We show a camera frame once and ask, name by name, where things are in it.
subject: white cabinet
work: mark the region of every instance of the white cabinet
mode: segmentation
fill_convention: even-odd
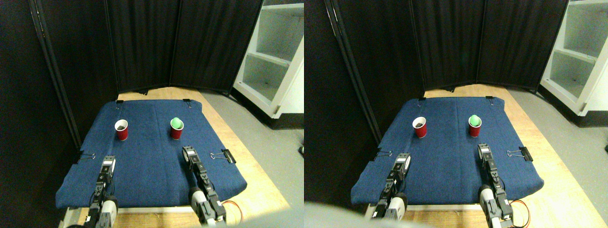
[[[304,3],[264,5],[234,88],[278,119],[304,112]]]
[[[607,38],[608,0],[569,2],[541,85],[577,116],[608,110]]]

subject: gray floor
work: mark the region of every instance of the gray floor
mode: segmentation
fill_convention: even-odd
[[[604,150],[608,128],[579,128],[540,95],[520,89],[508,90],[608,223],[608,153]]]
[[[291,207],[304,203],[304,130],[272,130],[238,102],[216,92],[201,94],[237,134]]]

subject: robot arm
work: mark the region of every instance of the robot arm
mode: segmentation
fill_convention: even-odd
[[[407,209],[407,197],[399,192],[403,185],[407,172],[410,168],[410,154],[401,153],[393,164],[386,179],[386,184],[380,195],[380,200],[376,205],[376,210],[371,216],[372,219],[387,218],[401,220]]]
[[[191,207],[195,211],[201,224],[215,226],[216,223],[225,224],[226,210],[219,201],[218,194],[207,175],[207,170],[193,147],[183,147],[182,153],[190,171],[196,176],[198,187],[190,189]]]
[[[488,144],[485,143],[477,145],[477,151],[479,152],[484,174],[488,176],[489,185],[482,185],[479,195],[479,204],[486,215],[488,226],[492,228],[513,226],[513,220],[511,219],[513,217],[513,208],[506,199],[506,192],[498,175],[498,168],[494,162],[492,151]]]
[[[89,214],[84,225],[71,225],[70,228],[110,228],[114,226],[116,213],[118,212],[118,200],[108,193],[108,188],[112,184],[116,159],[114,156],[103,158],[102,169],[97,176],[95,191],[91,198],[92,203],[89,207]]]

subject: wire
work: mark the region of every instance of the wire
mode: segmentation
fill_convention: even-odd
[[[528,226],[530,225],[530,220],[531,220],[530,209],[528,208],[528,206],[526,205],[526,203],[523,202],[523,201],[521,201],[521,200],[513,200],[513,201],[511,201],[511,203],[514,203],[514,202],[519,202],[519,203],[523,204],[526,207],[526,210],[528,211],[528,221],[523,226],[513,226],[513,227],[515,227],[515,228],[528,228]]]
[[[243,211],[241,210],[241,207],[239,207],[239,206],[238,206],[238,204],[236,204],[234,201],[230,201],[230,200],[224,201],[224,202],[222,203],[222,206],[223,206],[225,203],[234,204],[234,205],[235,205],[235,206],[238,208],[238,211],[241,213],[241,221],[239,222],[239,224],[241,224],[241,223],[243,222]]]
[[[502,178],[500,178],[500,181],[502,182],[502,190],[506,191],[505,181],[503,181]]]

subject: black curtain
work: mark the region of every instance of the black curtain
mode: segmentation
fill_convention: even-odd
[[[103,1],[39,1],[45,36],[81,140],[100,108],[118,97]]]
[[[322,0],[305,1],[304,200],[352,207],[350,189],[376,141]]]
[[[0,227],[57,227],[55,192],[76,152],[33,13],[0,3]]]
[[[183,1],[171,85],[228,91],[262,0]]]
[[[488,2],[478,82],[536,89],[568,0]]]
[[[119,92],[169,84],[179,1],[107,1]]]
[[[425,90],[475,83],[483,2],[412,1]]]
[[[424,95],[410,2],[339,0],[334,8],[353,73],[384,135],[402,105]]]

